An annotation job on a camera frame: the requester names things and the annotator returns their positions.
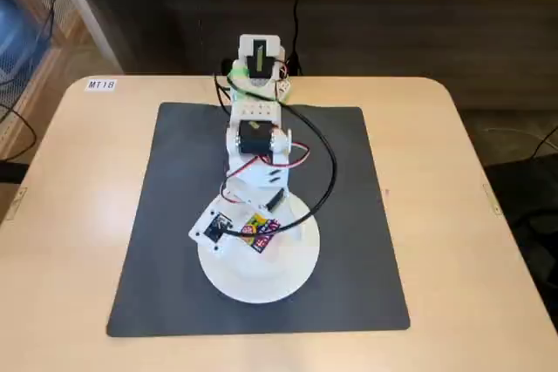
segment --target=white robotic arm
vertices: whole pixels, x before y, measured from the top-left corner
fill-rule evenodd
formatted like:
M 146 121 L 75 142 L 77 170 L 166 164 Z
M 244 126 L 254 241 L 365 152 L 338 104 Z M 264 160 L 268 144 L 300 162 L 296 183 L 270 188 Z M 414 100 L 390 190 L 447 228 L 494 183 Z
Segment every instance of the white robotic arm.
M 248 39 L 252 40 L 251 49 Z M 277 65 L 282 65 L 277 57 L 284 57 L 279 38 L 242 36 L 239 55 L 229 74 L 234 85 L 268 98 L 278 82 L 274 79 L 278 76 Z M 243 64 L 245 74 L 262 78 L 236 77 L 235 68 Z M 224 294 L 239 301 L 281 299 L 302 286 L 316 265 L 319 232 L 313 217 L 300 226 L 272 234 L 309 211 L 289 192 L 289 169 L 304 162 L 310 153 L 308 147 L 294 144 L 305 150 L 293 163 L 289 162 L 292 134 L 282 129 L 281 106 L 276 101 L 233 96 L 227 129 L 229 169 L 219 195 L 189 236 L 198 243 L 207 277 Z

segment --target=cable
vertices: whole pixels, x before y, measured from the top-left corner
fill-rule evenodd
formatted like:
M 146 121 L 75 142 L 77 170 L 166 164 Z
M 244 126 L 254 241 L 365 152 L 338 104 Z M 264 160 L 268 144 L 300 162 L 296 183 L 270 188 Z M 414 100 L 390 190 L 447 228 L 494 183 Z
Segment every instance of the cable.
M 25 119 L 18 111 L 16 111 L 15 109 L 10 110 L 9 106 L 6 106 L 4 104 L 0 104 L 0 107 L 7 110 L 6 113 L 8 113 L 8 111 L 10 111 L 14 115 L 16 115 L 25 124 L 25 126 L 29 129 L 31 135 L 33 136 L 33 140 L 31 141 L 31 143 L 28 146 L 26 146 L 22 151 L 17 152 L 13 156 L 9 156 L 5 159 L 0 159 L 0 162 L 7 163 L 7 162 L 15 160 L 18 157 L 26 154 L 31 148 L 33 148 L 35 146 L 35 144 L 37 143 L 37 133 L 35 132 L 35 130 L 31 126 L 31 124 L 27 121 L 27 119 Z
M 223 110 L 223 112 L 225 112 L 227 115 L 230 116 L 230 111 L 227 109 L 227 107 L 223 103 L 223 98 L 221 97 L 221 93 L 223 93 L 227 97 L 228 100 L 230 100 L 230 96 L 228 95 L 225 88 L 223 86 L 219 85 L 219 82 L 217 81 L 217 76 L 213 75 L 213 81 L 215 83 L 215 91 L 217 92 L 217 99 L 219 100 L 219 105 L 221 105 L 221 109 Z
M 259 156 L 259 158 L 265 165 L 270 166 L 270 167 L 279 167 L 279 168 L 283 168 L 283 169 L 294 169 L 295 167 L 299 167 L 302 163 L 304 163 L 308 159 L 308 157 L 310 156 L 310 147 L 308 147 L 307 145 L 305 145 L 303 143 L 298 143 L 298 142 L 295 142 L 295 141 L 293 141 L 292 145 L 296 148 L 300 148 L 300 149 L 305 151 L 305 153 L 303 154 L 303 156 L 300 159 L 297 159 L 297 160 L 293 161 L 292 163 L 287 163 L 287 164 L 271 163 L 268 156 Z
M 241 91 L 246 96 L 250 96 L 251 98 L 260 99 L 260 100 L 264 100 L 264 101 L 267 101 L 267 102 L 275 101 L 274 99 L 266 98 L 262 95 L 258 95 L 257 93 L 253 93 L 253 92 L 250 92 L 250 91 L 244 91 L 244 90 L 240 89 L 231 80 L 230 76 L 227 76 L 227 81 L 233 89 L 235 89 L 236 91 Z M 286 226 L 279 227 L 272 232 L 259 232 L 259 233 L 253 233 L 253 234 L 252 233 L 242 233 L 242 232 L 232 231 L 232 230 L 222 230 L 222 232 L 225 233 L 225 234 L 233 235 L 235 237 L 254 238 L 254 237 L 261 237 L 261 236 L 271 236 L 271 235 L 275 235 L 275 234 L 283 232 L 283 231 L 287 231 L 291 228 L 299 226 L 304 221 L 306 221 L 308 218 L 314 216 L 320 210 L 320 208 L 323 206 L 325 201 L 330 197 L 331 193 L 333 192 L 333 188 L 334 188 L 334 186 L 336 184 L 336 181 L 337 181 L 337 158 L 335 156 L 335 153 L 333 152 L 333 149 L 331 148 L 331 145 L 330 145 L 329 141 L 325 138 L 325 136 L 318 129 L 318 127 L 315 126 L 312 123 L 312 121 L 310 121 L 308 118 L 306 118 L 303 114 L 301 114 L 295 108 L 293 108 L 293 107 L 291 107 L 287 104 L 284 104 L 283 102 L 278 101 L 278 100 L 276 102 L 283 109 L 287 110 L 288 112 L 293 114 L 295 117 L 299 118 L 302 122 L 304 122 L 304 124 L 306 124 L 316 134 L 316 136 L 319 138 L 319 140 L 322 142 L 323 146 L 325 147 L 326 151 L 328 152 L 328 154 L 330 156 L 330 161 L 331 161 L 330 183 L 328 184 L 328 187 L 327 187 L 325 193 L 323 194 L 322 198 L 320 198 L 320 200 L 305 215 L 303 215 L 298 220 L 295 220 L 295 221 L 291 222 L 290 224 L 288 224 Z
M 544 139 L 541 140 L 541 142 L 540 142 L 539 145 L 534 149 L 533 154 L 531 154 L 531 156 L 528 158 L 528 160 L 532 160 L 532 159 L 534 159 L 534 158 L 537 156 L 537 154 L 539 153 L 539 150 L 541 149 L 542 145 L 543 145 L 544 143 L 546 143 L 547 140 L 548 140 L 550 137 L 552 137 L 552 135 L 553 135 L 556 131 L 558 131 L 558 125 L 555 126 L 555 128 L 554 128 L 551 132 L 549 132 L 549 133 L 546 135 L 546 137 L 545 137 Z
M 296 52 L 296 41 L 298 40 L 298 2 L 295 0 L 293 4 L 293 20 L 295 22 L 295 33 L 293 35 L 292 50 L 290 51 L 289 58 L 287 58 L 287 65 L 289 66 L 289 73 L 293 75 L 303 74 L 303 68 L 300 65 L 300 59 Z

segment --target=sticker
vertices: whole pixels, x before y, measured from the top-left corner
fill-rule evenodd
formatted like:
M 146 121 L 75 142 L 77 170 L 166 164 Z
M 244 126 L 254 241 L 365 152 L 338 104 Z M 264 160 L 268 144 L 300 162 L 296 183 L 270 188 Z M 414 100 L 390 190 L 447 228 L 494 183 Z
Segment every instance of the sticker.
M 254 216 L 250 218 L 250 220 L 242 228 L 242 232 L 246 234 L 264 233 L 275 231 L 279 227 L 280 224 L 277 222 L 277 220 L 267 220 L 261 215 L 255 213 Z M 273 235 L 263 235 L 262 237 L 253 238 L 242 237 L 242 239 L 256 252 L 261 253 L 263 252 L 263 250 L 265 250 L 265 247 L 268 246 L 271 239 L 273 239 Z
M 116 82 L 113 78 L 90 78 L 85 91 L 114 91 Z
M 26 192 L 27 192 L 26 187 L 22 187 L 17 191 L 16 197 L 11 202 L 10 208 L 8 209 L 8 213 L 6 214 L 7 221 L 13 221 L 16 218 L 17 210 L 19 209 L 22 200 L 24 200 L 24 196 Z

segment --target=red wire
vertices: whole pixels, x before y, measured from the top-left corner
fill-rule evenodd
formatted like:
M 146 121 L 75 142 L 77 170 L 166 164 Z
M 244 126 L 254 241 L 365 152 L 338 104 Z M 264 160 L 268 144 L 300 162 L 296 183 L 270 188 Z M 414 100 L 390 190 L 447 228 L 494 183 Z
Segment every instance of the red wire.
M 260 158 L 260 160 L 261 160 L 264 164 L 266 164 L 266 165 L 268 165 L 268 166 L 270 166 L 270 167 L 279 167 L 279 168 L 283 168 L 283 169 L 292 169 L 292 168 L 297 167 L 297 166 L 301 165 L 302 163 L 304 163 L 304 161 L 306 161 L 306 159 L 307 159 L 308 156 L 310 155 L 310 147 L 308 147 L 307 145 L 305 145 L 305 144 L 303 144 L 303 143 L 297 143 L 297 142 L 294 142 L 294 141 L 293 141 L 293 145 L 305 149 L 305 150 L 306 150 L 306 153 L 303 154 L 303 156 L 302 156 L 300 159 L 295 160 L 295 161 L 293 161 L 292 163 L 275 164 L 275 163 L 271 163 L 271 162 L 269 161 L 269 157 L 267 157 L 267 156 L 266 156 L 266 157 L 259 156 L 259 158 Z
M 306 152 L 303 154 L 303 156 L 298 159 L 293 161 L 292 163 L 286 163 L 286 164 L 273 164 L 271 162 L 269 162 L 269 157 L 262 157 L 262 156 L 255 156 L 252 159 L 250 159 L 249 161 L 247 161 L 244 165 L 240 166 L 238 169 L 236 169 L 234 172 L 230 173 L 226 178 L 225 181 L 223 183 L 221 183 L 221 188 L 219 190 L 219 194 L 221 195 L 221 197 L 226 200 L 227 202 L 230 202 L 231 204 L 241 204 L 242 201 L 240 200 L 232 200 L 230 198 L 227 198 L 224 194 L 223 188 L 225 186 L 225 183 L 227 182 L 228 179 L 232 178 L 233 176 L 236 176 L 242 172 L 244 172 L 246 169 L 248 169 L 250 166 L 252 166 L 258 159 L 260 161 L 262 161 L 265 165 L 270 166 L 270 167 L 279 167 L 279 168 L 293 168 L 293 167 L 297 167 L 299 165 L 301 165 L 302 163 L 304 163 L 304 161 L 308 158 L 308 156 L 310 155 L 310 147 L 308 147 L 307 145 L 303 144 L 303 143 L 298 143 L 293 141 L 292 145 L 294 145 L 295 147 L 299 147 L 302 148 L 304 150 L 306 150 Z

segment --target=round white base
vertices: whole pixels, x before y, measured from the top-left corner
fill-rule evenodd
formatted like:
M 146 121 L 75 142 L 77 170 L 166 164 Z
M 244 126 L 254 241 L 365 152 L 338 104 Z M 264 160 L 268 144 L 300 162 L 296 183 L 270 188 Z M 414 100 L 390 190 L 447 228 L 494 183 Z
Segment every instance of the round white base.
M 290 209 L 292 220 L 304 216 L 308 207 L 291 194 L 283 204 Z M 282 225 L 291 221 L 280 219 Z M 218 258 L 198 246 L 203 272 L 226 296 L 251 304 L 279 301 L 300 288 L 314 271 L 320 253 L 320 233 L 314 217 L 300 226 L 273 237 L 262 254 L 241 243 L 252 252 Z

